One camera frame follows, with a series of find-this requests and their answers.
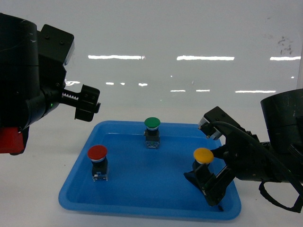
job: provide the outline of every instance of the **red part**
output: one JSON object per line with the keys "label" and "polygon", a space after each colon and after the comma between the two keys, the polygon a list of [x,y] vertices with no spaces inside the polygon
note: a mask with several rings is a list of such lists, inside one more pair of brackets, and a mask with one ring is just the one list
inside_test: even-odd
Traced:
{"label": "red part", "polygon": [[0,128],[0,153],[19,154],[23,150],[23,134],[17,127]]}
{"label": "red part", "polygon": [[107,148],[104,147],[103,145],[95,145],[93,147],[91,147],[88,152],[87,152],[87,156],[91,159],[91,160],[100,160],[103,159],[107,154]]}

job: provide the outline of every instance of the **green button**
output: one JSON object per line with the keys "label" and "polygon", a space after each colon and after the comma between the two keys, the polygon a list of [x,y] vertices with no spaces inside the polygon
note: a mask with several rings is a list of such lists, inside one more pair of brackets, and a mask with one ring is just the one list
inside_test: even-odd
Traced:
{"label": "green button", "polygon": [[150,129],[157,128],[160,125],[160,123],[161,123],[160,120],[156,117],[149,117],[144,121],[146,127]]}

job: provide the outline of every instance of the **plastic tray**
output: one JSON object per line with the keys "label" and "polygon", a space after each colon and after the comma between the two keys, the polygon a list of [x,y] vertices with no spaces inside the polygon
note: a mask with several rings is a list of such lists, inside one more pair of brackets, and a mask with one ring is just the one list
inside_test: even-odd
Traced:
{"label": "plastic tray", "polygon": [[[214,149],[195,124],[161,123],[160,147],[145,147],[143,122],[106,121],[95,126],[68,175],[59,203],[67,210],[104,215],[149,218],[230,220],[241,211],[234,183],[218,206],[210,207],[203,194],[183,176],[192,170],[193,152]],[[108,181],[93,181],[87,151],[94,145],[108,149]],[[224,162],[216,159],[210,170],[218,173]]]}

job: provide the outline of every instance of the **cable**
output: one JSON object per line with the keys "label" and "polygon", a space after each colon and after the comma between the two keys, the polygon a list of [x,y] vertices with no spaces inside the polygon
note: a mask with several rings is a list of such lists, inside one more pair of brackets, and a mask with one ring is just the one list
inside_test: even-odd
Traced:
{"label": "cable", "polygon": [[249,142],[251,145],[253,145],[257,150],[259,150],[263,155],[265,155],[270,161],[278,168],[280,173],[289,181],[289,183],[296,189],[296,191],[299,193],[301,198],[303,199],[303,186],[301,183],[293,176],[293,174],[290,172],[290,170],[271,152],[269,152],[267,149],[265,149],[263,146],[260,145],[260,143],[252,138],[250,135],[248,135],[246,132],[238,129],[237,127],[233,126],[232,124],[226,123],[226,122],[212,122],[213,126],[221,125],[224,126],[233,132],[237,133],[239,136],[244,138],[247,142]]}

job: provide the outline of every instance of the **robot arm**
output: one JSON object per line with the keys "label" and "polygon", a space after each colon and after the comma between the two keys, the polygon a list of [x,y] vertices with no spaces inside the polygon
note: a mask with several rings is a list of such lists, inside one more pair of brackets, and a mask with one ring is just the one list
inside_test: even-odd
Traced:
{"label": "robot arm", "polygon": [[[245,131],[221,108],[207,112],[199,129],[207,138],[226,137],[225,145],[212,150],[214,157],[226,166],[215,176],[208,164],[193,163],[185,177],[205,196],[209,205],[219,204],[230,182],[235,178],[261,182],[261,194],[276,206],[301,212],[303,206],[303,89],[281,93],[262,100],[270,142],[260,143],[256,135]],[[288,208],[266,191],[266,182],[289,182],[299,193],[292,208]]]}
{"label": "robot arm", "polygon": [[76,107],[76,119],[92,120],[100,91],[64,89],[72,34],[49,25],[39,32],[34,23],[2,13],[0,34],[0,153],[23,153],[29,126],[59,103]]}

